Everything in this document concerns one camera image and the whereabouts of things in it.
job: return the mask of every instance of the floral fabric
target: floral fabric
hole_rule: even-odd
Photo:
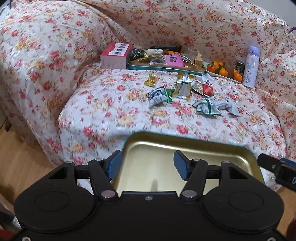
[[[138,130],[296,160],[296,40],[284,21],[247,0],[84,2],[18,3],[0,23],[0,105],[23,139],[37,140],[55,165],[108,156]],[[250,91],[215,80],[216,97],[233,98],[242,112],[238,118],[226,112],[216,119],[196,115],[196,95],[191,102],[149,110],[143,86],[148,72],[103,71],[96,64],[110,41],[181,44],[190,58],[199,48],[205,60],[229,67],[255,44],[261,49],[258,85]],[[175,80],[175,74],[157,74],[159,83]]]

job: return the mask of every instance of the green candy wrapper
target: green candy wrapper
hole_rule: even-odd
[[[165,103],[171,104],[173,102],[173,100],[172,100],[172,94],[174,92],[175,92],[174,89],[165,89],[165,96],[168,97],[168,99],[164,101]]]

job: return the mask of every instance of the pink snack package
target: pink snack package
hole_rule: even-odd
[[[183,60],[177,53],[166,55],[165,62],[168,66],[184,67]]]

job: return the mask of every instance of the white label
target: white label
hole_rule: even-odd
[[[115,48],[108,53],[108,55],[115,55],[115,56],[124,56],[129,44],[121,44],[117,43],[115,44]]]

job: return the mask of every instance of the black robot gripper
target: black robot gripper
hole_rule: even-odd
[[[119,197],[110,180],[121,151],[87,165],[64,163],[18,196],[22,230],[12,240],[286,240],[276,230],[283,202],[263,183],[229,161],[213,166],[178,150],[173,161],[187,181],[180,196],[123,191]],[[90,179],[94,194],[77,179]],[[218,179],[219,186],[203,195],[207,179]]]

